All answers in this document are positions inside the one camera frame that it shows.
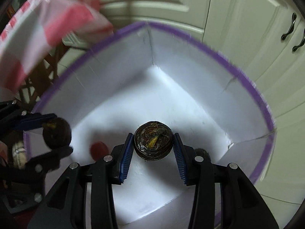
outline cabinet handle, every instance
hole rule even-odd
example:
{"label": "cabinet handle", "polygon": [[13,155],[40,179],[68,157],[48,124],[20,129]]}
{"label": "cabinet handle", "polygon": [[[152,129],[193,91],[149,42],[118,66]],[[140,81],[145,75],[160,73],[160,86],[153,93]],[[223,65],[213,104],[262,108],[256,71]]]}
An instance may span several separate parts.
{"label": "cabinet handle", "polygon": [[304,37],[299,45],[296,45],[292,48],[292,52],[295,52],[297,49],[299,49],[301,46],[305,44],[305,29],[304,29]]}
{"label": "cabinet handle", "polygon": [[293,32],[295,20],[296,20],[296,13],[293,13],[293,14],[292,14],[292,24],[291,24],[291,26],[290,26],[288,32],[282,35],[281,40],[285,40],[286,37],[287,37],[289,34],[291,34],[291,33]]}

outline pink checkered fabric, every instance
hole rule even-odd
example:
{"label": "pink checkered fabric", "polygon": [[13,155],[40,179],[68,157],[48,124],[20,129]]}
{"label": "pink checkered fabric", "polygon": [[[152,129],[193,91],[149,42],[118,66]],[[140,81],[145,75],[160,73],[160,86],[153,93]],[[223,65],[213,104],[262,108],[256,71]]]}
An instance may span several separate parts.
{"label": "pink checkered fabric", "polygon": [[13,98],[35,65],[67,33],[98,41],[112,33],[100,0],[27,0],[0,35],[0,101]]}

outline purple edge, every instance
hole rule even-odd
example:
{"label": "purple edge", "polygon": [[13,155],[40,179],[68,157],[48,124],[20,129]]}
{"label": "purple edge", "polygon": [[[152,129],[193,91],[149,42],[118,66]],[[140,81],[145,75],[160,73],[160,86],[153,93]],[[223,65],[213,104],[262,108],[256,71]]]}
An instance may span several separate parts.
{"label": "purple edge", "polygon": [[[250,175],[250,180],[252,183],[255,183],[259,176],[261,175],[261,172],[263,171],[263,168],[265,167],[265,164],[268,161],[268,158],[270,156],[270,153],[272,151],[272,148],[274,146],[274,139],[275,139],[275,123],[271,116],[271,113],[268,109],[268,104],[266,100],[262,97],[261,93],[258,91],[258,89],[255,87],[255,84],[246,76],[246,74],[238,67],[232,65],[230,62],[228,62],[226,59],[224,59],[221,55],[219,55],[217,52],[214,52],[211,50],[208,46],[205,44],[199,42],[198,40],[192,38],[189,34],[178,30],[176,28],[155,23],[155,22],[138,22],[131,25],[128,25],[127,27],[122,28],[121,30],[118,30],[114,35],[109,36],[105,40],[95,44],[87,53],[85,53],[83,56],[81,56],[78,60],[76,60],[62,75],[60,78],[58,78],[54,85],[50,87],[41,97],[41,100],[35,105],[33,109],[33,113],[42,111],[44,106],[47,104],[47,102],[50,100],[50,98],[55,94],[57,90],[61,87],[61,85],[69,78],[69,76],[77,70],[80,66],[82,66],[90,57],[92,57],[93,54],[101,51],[103,48],[106,48],[108,45],[110,45],[113,42],[116,42],[120,40],[121,38],[129,35],[130,33],[133,33],[145,26],[149,25],[152,28],[164,31],[166,33],[173,34],[188,43],[192,44],[193,46],[197,47],[201,51],[207,53],[209,56],[217,60],[219,64],[221,64],[228,72],[230,72],[241,84],[242,86],[249,92],[249,94],[252,96],[258,107],[260,108],[261,113],[263,114],[263,117],[265,119],[266,125],[268,130],[270,131],[270,135],[268,137],[268,140],[266,142],[265,148],[263,150],[262,156],[260,160],[257,163],[257,166],[254,168],[252,174]],[[23,135],[24,145],[25,149],[27,149],[28,157],[30,157],[30,147],[29,146],[29,135],[25,132]],[[218,213],[215,217],[215,222],[220,223],[220,217],[221,213]]]}

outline red ball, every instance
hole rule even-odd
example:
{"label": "red ball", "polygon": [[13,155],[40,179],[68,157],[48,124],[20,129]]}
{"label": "red ball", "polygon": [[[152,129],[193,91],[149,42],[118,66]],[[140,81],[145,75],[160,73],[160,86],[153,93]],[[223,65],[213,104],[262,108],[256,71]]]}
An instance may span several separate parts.
{"label": "red ball", "polygon": [[90,147],[90,154],[94,161],[109,155],[108,147],[101,141],[95,142]]}

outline silver screw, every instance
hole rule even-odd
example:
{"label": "silver screw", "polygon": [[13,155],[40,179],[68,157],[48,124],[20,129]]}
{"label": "silver screw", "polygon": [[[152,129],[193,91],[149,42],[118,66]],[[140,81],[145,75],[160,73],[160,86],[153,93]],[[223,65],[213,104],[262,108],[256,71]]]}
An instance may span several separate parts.
{"label": "silver screw", "polygon": [[36,201],[37,203],[40,203],[42,201],[42,195],[40,193],[36,193],[34,195],[34,201]]}
{"label": "silver screw", "polygon": [[78,167],[78,163],[71,163],[69,167],[70,169],[76,169]]}
{"label": "silver screw", "polygon": [[238,168],[238,165],[237,165],[236,163],[230,163],[230,164],[229,164],[229,167],[230,167],[231,169],[237,169],[237,168]]}
{"label": "silver screw", "polygon": [[35,171],[36,171],[37,173],[40,173],[40,172],[42,171],[42,166],[41,166],[40,164],[37,164],[37,165],[35,166]]}
{"label": "silver screw", "polygon": [[104,157],[104,161],[105,162],[110,162],[112,160],[112,156],[111,155],[107,155]]}
{"label": "silver screw", "polygon": [[204,160],[204,159],[203,159],[203,157],[201,157],[201,156],[196,156],[196,157],[195,157],[195,161],[196,161],[196,162],[203,162],[203,160]]}

